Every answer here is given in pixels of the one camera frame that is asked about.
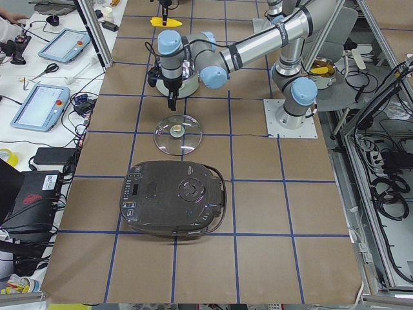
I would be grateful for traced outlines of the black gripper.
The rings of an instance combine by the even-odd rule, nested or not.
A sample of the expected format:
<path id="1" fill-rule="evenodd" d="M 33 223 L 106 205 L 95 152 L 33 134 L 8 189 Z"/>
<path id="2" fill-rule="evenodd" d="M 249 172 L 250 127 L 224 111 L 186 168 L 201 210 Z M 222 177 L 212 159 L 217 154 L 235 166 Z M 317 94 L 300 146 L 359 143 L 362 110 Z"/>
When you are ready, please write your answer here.
<path id="1" fill-rule="evenodd" d="M 181 71 L 167 70 L 159 65 L 154 65 L 148 71 L 147 83 L 150 87 L 155 87 L 158 80 L 162 81 L 168 90 L 169 109 L 176 110 L 177 94 L 179 94 L 181 87 Z"/>
<path id="2" fill-rule="evenodd" d="M 172 4 L 172 0 L 159 0 L 162 6 L 162 25 L 166 26 L 168 21 L 168 7 Z"/>

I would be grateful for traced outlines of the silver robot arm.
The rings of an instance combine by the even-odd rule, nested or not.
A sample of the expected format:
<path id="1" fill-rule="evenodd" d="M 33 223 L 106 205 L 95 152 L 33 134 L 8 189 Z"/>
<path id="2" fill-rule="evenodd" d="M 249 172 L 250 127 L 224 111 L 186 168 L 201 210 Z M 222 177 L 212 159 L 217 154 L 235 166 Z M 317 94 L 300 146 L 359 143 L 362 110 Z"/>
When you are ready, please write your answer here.
<path id="1" fill-rule="evenodd" d="M 276 112 L 276 121 L 286 129 L 298 129 L 307 110 L 315 103 L 317 86 L 301 74 L 301 56 L 305 39 L 321 30 L 336 11 L 335 1 L 272 1 L 276 13 L 264 29 L 227 46 L 218 46 L 211 32 L 182 36 L 175 30 L 164 30 L 157 38 L 157 50 L 146 48 L 155 56 L 147 82 L 155 87 L 162 81 L 167 89 L 170 110 L 176 109 L 179 89 L 183 84 L 183 62 L 194 64 L 200 80 L 210 89 L 221 88 L 231 72 L 280 50 L 271 75 L 285 97 Z"/>

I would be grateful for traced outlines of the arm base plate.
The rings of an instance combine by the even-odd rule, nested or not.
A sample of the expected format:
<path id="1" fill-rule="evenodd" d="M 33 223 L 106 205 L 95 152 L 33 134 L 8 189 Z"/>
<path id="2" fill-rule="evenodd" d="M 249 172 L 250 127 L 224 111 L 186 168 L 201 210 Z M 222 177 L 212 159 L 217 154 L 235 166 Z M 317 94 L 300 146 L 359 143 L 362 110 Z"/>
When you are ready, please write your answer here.
<path id="1" fill-rule="evenodd" d="M 284 110 L 284 99 L 264 99 L 267 135 L 270 138 L 317 139 L 312 109 L 304 116 L 291 116 Z"/>
<path id="2" fill-rule="evenodd" d="M 253 18 L 252 26 L 254 33 L 258 33 L 270 28 L 273 24 L 267 18 Z"/>

